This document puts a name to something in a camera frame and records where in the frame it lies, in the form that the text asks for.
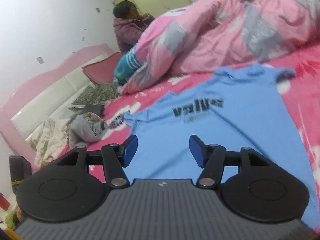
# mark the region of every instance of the black hair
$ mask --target black hair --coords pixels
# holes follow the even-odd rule
[[[113,8],[113,15],[116,18],[121,18],[121,19],[127,19],[131,7],[136,7],[136,5],[133,2],[124,0],[120,3],[118,3],[114,8]]]

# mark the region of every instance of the bed headboard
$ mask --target bed headboard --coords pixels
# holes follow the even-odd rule
[[[0,133],[15,154],[34,166],[35,153],[25,140],[45,117],[69,118],[73,112],[68,106],[90,83],[82,67],[112,54],[107,44],[83,48],[56,69],[31,78],[11,95],[0,109]]]

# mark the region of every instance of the purple jacket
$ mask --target purple jacket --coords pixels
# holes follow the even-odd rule
[[[122,54],[126,54],[134,44],[137,43],[141,34],[155,19],[151,15],[148,16],[149,17],[142,21],[115,18],[113,26],[115,28],[118,46]]]

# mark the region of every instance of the gray ribbed panel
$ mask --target gray ribbed panel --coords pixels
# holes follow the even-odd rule
[[[214,191],[190,180],[136,180],[113,190],[82,219],[61,224],[28,219],[16,233],[24,240],[307,240],[314,235],[298,220],[271,225],[239,217]]]

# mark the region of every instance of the person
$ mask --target person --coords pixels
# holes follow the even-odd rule
[[[113,9],[116,38],[124,55],[137,43],[141,34],[155,19],[150,14],[140,15],[137,6],[130,1],[122,1]]]

